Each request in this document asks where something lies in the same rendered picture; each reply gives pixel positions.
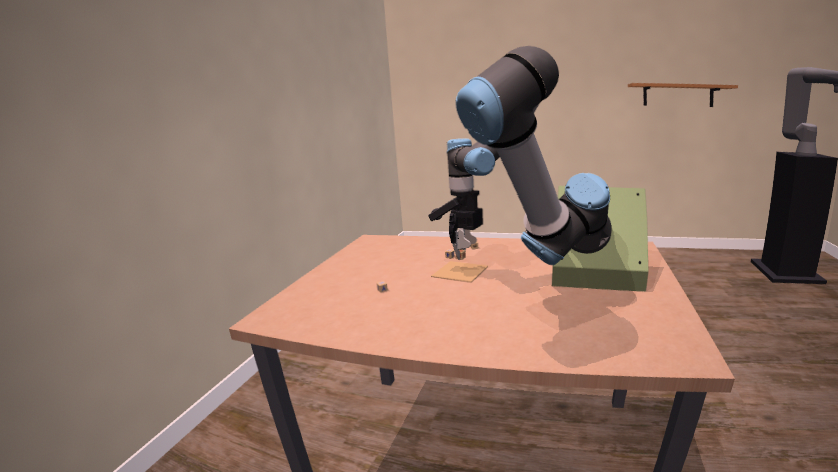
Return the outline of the tan flat mat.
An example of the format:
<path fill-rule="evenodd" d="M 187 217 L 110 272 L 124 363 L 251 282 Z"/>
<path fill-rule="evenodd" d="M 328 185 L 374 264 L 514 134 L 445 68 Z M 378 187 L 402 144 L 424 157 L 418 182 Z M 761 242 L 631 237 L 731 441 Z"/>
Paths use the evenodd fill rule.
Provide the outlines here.
<path fill-rule="evenodd" d="M 488 265 L 450 261 L 431 277 L 472 283 Z"/>

